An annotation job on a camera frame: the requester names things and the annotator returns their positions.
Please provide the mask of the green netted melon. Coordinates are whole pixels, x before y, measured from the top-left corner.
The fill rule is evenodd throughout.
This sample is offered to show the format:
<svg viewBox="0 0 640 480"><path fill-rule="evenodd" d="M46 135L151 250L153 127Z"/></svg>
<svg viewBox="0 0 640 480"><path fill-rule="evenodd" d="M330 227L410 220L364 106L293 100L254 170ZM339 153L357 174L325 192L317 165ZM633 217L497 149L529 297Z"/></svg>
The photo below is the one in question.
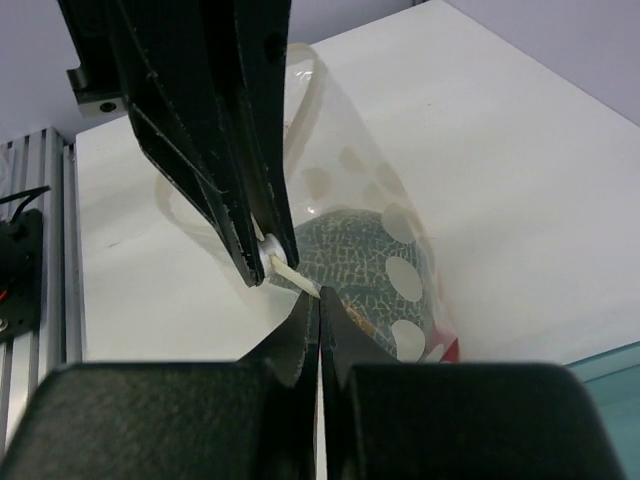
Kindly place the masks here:
<svg viewBox="0 0 640 480"><path fill-rule="evenodd" d="M392 326L415 325L430 340L434 328L428 257L417 240L402 242L380 212L345 208L295 227L298 272L334 289L345 310L388 353L397 354Z"/></svg>

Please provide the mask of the clear dotted zip bag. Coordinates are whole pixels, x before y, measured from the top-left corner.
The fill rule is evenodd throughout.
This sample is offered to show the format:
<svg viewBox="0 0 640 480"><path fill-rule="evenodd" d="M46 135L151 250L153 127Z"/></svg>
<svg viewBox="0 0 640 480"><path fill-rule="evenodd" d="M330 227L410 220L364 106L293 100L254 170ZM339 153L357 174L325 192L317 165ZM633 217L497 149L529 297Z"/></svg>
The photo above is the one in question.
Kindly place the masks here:
<svg viewBox="0 0 640 480"><path fill-rule="evenodd" d="M218 235L177 189L156 178L159 211L219 269L207 292L275 325L303 285L329 287L354 323L393 357L456 362L458 335L444 305L430 238L351 100L305 44L287 51L283 143L300 260L292 277L269 272L257 287L244 284Z"/></svg>

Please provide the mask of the wrinkled red fruit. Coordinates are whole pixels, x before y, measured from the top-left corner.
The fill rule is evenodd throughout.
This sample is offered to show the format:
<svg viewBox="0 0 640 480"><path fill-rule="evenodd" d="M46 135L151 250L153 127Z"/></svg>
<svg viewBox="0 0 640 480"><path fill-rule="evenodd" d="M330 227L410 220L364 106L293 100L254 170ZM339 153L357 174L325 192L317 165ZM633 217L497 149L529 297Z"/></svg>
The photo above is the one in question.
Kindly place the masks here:
<svg viewBox="0 0 640 480"><path fill-rule="evenodd" d="M426 361L456 363L459 361L459 340L454 331L436 326L428 343Z"/></svg>

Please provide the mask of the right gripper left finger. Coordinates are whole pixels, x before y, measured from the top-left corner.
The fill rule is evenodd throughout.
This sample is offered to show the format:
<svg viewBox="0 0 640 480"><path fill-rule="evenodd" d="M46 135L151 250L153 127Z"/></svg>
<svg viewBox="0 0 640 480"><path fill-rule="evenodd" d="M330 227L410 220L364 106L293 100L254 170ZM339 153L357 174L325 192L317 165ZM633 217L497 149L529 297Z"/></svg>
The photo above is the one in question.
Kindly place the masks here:
<svg viewBox="0 0 640 480"><path fill-rule="evenodd" d="M319 301L233 362L80 363L29 401L5 479L312 479Z"/></svg>

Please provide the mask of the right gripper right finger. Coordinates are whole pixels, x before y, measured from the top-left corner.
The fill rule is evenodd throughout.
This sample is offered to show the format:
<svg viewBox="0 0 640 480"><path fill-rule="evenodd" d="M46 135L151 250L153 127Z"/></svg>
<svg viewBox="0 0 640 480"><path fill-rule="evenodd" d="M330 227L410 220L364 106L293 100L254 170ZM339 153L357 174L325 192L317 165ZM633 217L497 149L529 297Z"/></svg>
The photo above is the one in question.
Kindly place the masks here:
<svg viewBox="0 0 640 480"><path fill-rule="evenodd" d="M621 479L596 406L549 363L402 363L320 293L332 479Z"/></svg>

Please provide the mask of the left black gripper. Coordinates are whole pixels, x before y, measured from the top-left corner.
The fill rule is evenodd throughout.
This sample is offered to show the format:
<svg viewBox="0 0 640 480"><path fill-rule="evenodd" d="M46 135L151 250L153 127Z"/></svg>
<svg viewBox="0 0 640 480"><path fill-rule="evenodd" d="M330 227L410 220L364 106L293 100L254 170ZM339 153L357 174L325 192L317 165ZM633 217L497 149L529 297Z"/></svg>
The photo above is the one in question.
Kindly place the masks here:
<svg viewBox="0 0 640 480"><path fill-rule="evenodd" d="M79 59L67 77L81 114L127 109L144 155L214 228L245 284L259 285L233 2L58 5Z"/></svg>

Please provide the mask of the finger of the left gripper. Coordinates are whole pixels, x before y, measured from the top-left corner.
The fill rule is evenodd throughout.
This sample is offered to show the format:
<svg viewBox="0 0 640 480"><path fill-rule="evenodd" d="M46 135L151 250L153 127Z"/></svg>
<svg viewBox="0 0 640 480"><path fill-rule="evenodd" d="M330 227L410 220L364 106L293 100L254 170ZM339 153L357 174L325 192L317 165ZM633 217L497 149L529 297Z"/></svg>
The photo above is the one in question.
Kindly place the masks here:
<svg viewBox="0 0 640 480"><path fill-rule="evenodd" d="M257 265L259 227L280 243L290 266L299 262L284 180L284 76L288 1L202 1L209 66L220 101L230 164L220 184L235 244Z"/></svg>

